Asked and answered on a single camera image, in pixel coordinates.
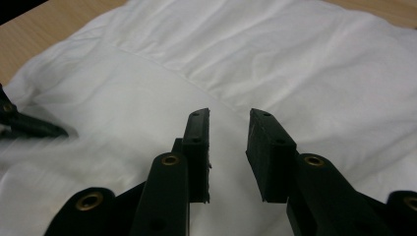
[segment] wooden table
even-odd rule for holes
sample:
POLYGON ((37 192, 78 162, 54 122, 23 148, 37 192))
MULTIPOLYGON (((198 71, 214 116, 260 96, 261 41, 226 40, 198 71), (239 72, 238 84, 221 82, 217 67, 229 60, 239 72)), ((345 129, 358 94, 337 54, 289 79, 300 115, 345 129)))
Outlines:
MULTIPOLYGON (((368 11, 394 25, 417 28, 417 0, 327 0, 368 11)), ((7 85, 31 57, 126 0, 49 0, 0 26, 0 83, 7 85)))

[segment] white cloth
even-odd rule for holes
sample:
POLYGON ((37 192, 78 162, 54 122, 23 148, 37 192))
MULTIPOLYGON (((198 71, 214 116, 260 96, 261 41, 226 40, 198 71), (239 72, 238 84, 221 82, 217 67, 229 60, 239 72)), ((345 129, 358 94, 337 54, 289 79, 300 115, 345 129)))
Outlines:
POLYGON ((292 235, 245 150, 252 107, 300 152, 384 202, 417 190, 417 31, 306 0, 131 0, 31 59, 5 87, 69 139, 0 143, 0 235, 43 235, 75 193, 116 194, 210 109, 209 205, 191 235, 292 235))

